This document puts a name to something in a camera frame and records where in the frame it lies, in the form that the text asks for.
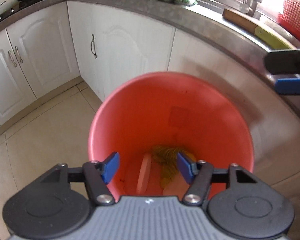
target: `white cabinet door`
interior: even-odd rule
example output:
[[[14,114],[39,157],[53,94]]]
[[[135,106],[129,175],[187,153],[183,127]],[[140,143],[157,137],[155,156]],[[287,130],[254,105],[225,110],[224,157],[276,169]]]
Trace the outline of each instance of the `white cabinet door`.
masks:
[[[102,64],[99,57],[100,36],[95,4],[68,1],[69,20],[80,75],[95,94],[105,100]]]
[[[30,14],[7,31],[37,98],[80,75],[66,2]]]
[[[251,71],[180,30],[168,70],[202,78],[234,102],[250,128],[259,178],[272,185],[300,171],[300,119]]]
[[[0,32],[0,124],[5,123],[35,100],[15,58],[7,32],[3,30]]]
[[[102,5],[95,6],[95,14],[105,97],[138,75],[168,69],[174,27]]]

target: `metal handle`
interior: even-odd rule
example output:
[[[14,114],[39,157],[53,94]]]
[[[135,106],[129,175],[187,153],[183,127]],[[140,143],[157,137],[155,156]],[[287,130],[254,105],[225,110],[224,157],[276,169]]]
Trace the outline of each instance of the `metal handle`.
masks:
[[[95,46],[95,44],[94,44],[94,34],[92,34],[92,40],[91,40],[90,49],[91,49],[91,52],[92,52],[92,54],[94,55],[94,57],[97,58],[97,54],[96,54],[96,46]]]
[[[20,63],[22,64],[22,63],[23,63],[23,59],[21,58],[21,55],[20,55],[20,53],[19,53],[19,50],[18,50],[18,47],[17,47],[17,46],[15,46],[15,50],[16,50],[17,56],[19,56],[19,58],[20,58]]]
[[[13,66],[17,67],[17,64],[14,62],[13,57],[11,55],[11,50],[8,51],[8,54],[9,54],[9,58],[10,58],[11,62],[13,63]]]

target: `countertop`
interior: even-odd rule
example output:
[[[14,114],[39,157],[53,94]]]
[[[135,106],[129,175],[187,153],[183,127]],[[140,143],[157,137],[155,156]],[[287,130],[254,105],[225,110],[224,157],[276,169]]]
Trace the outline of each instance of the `countertop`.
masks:
[[[101,4],[157,19],[220,49],[271,87],[278,78],[270,75],[263,65],[263,57],[271,50],[268,46],[243,29],[224,20],[221,14],[200,5],[186,7],[156,0],[42,0],[2,20],[0,31],[31,13],[63,1]],[[282,98],[300,117],[300,96]]]

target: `tile floor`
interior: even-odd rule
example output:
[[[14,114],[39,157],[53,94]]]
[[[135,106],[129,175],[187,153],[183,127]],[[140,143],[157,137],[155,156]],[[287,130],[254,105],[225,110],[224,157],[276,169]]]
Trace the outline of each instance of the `tile floor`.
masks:
[[[10,235],[4,203],[56,163],[79,167],[88,161],[90,124],[101,101],[85,82],[56,96],[0,135],[0,240]],[[84,185],[72,188],[85,194]]]

